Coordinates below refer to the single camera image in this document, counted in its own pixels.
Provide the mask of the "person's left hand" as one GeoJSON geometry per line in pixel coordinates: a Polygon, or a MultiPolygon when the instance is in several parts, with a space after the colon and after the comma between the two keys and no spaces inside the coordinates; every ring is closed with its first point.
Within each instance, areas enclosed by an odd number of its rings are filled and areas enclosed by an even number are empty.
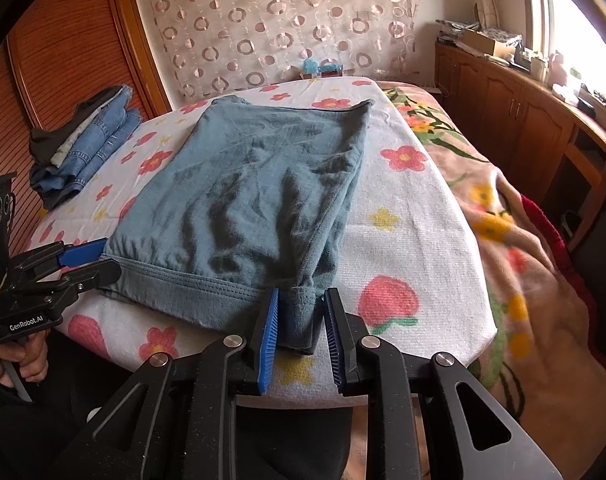
{"type": "Polygon", "coordinates": [[[0,344],[0,384],[12,388],[14,383],[7,374],[4,361],[17,363],[19,375],[27,382],[41,382],[47,375],[47,342],[49,331],[32,334],[25,344],[0,344]]]}

